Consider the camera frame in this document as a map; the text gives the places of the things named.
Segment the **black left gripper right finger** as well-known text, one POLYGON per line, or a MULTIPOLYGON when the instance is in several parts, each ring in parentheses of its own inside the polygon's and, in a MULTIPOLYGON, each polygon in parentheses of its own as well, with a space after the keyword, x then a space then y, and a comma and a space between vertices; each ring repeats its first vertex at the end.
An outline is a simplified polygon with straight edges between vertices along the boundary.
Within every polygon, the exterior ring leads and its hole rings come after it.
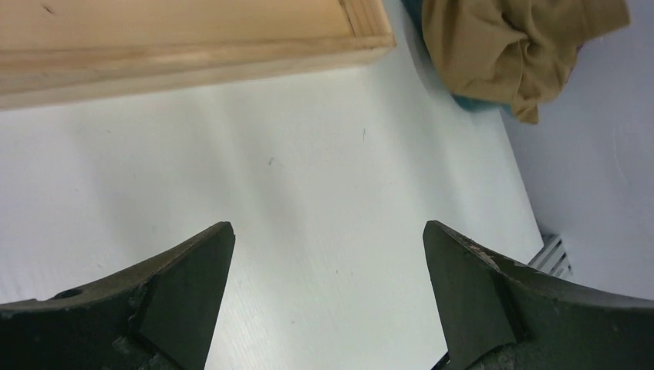
POLYGON ((423 245, 446 354, 438 369, 651 369, 653 303, 588 288, 441 222, 423 245))

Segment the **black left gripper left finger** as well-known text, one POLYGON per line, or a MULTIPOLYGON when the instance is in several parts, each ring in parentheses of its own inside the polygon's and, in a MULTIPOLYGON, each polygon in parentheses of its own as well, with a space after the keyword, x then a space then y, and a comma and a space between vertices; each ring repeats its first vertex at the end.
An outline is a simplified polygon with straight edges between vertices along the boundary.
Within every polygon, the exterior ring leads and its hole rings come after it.
POLYGON ((235 235, 217 223, 154 257, 1 306, 3 369, 202 369, 235 235))

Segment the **tan brown pleated skirt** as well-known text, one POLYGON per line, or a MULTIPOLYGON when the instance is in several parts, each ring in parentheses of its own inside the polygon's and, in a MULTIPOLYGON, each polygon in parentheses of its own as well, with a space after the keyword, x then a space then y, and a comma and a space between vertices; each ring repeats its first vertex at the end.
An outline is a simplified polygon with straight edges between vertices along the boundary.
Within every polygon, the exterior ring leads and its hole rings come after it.
POLYGON ((625 1, 425 1, 432 63, 455 96, 510 107, 528 124, 557 98, 581 47, 630 23, 625 1))

